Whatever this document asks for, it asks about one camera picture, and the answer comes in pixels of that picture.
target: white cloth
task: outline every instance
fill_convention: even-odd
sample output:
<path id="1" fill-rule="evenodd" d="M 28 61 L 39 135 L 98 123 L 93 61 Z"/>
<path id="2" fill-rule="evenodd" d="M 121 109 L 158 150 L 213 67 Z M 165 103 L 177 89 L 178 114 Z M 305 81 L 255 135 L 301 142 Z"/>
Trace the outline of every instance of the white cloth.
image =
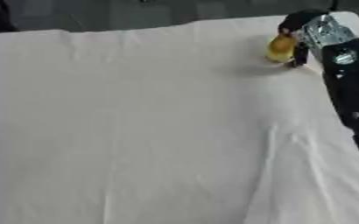
<path id="1" fill-rule="evenodd" d="M 264 61 L 282 20 L 0 34 L 0 223 L 359 224 L 320 68 Z"/>

